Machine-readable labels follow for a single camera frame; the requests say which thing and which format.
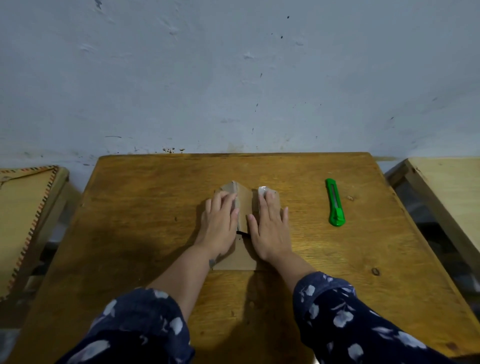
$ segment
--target forearm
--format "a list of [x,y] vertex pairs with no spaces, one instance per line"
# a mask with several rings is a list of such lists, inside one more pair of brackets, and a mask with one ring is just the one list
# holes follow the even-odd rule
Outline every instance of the forearm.
[[316,272],[315,268],[292,251],[272,258],[270,264],[279,272],[292,293],[300,279],[307,274]]
[[179,305],[184,320],[188,321],[210,270],[208,260],[209,252],[193,245],[147,288],[168,293]]

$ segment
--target hand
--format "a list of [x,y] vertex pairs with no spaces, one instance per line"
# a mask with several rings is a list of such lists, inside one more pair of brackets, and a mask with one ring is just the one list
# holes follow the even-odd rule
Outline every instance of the hand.
[[221,191],[205,202],[202,226],[194,244],[206,248],[210,259],[224,255],[235,241],[239,220],[239,209],[232,211],[235,197],[237,194]]
[[290,229],[288,227],[288,207],[280,216],[280,203],[275,195],[267,191],[266,199],[258,195],[260,202],[260,226],[253,215],[248,216],[252,243],[258,256],[271,263],[283,253],[292,251]]

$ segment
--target person's left hand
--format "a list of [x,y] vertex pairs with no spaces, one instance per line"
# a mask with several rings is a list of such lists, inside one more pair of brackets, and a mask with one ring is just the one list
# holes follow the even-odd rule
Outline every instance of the person's left hand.
[[210,259],[226,254],[235,241],[239,220],[239,209],[232,211],[235,197],[237,194],[220,191],[205,202],[202,226],[194,244],[206,248]]

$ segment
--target sleeve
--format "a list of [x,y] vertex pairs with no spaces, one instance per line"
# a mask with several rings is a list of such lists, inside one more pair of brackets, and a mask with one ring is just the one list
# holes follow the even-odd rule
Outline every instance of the sleeve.
[[293,309],[302,342],[321,364],[453,363],[371,310],[343,279],[305,276],[293,292]]
[[57,363],[189,363],[195,354],[175,300],[137,288],[110,302]]

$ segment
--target green utility knife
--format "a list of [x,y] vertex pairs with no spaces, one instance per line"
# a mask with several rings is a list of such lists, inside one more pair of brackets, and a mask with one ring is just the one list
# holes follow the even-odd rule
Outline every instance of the green utility knife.
[[325,180],[328,191],[328,199],[330,200],[330,217],[328,221],[333,226],[342,226],[345,224],[345,215],[343,214],[342,204],[338,196],[338,189],[335,180],[327,178]]

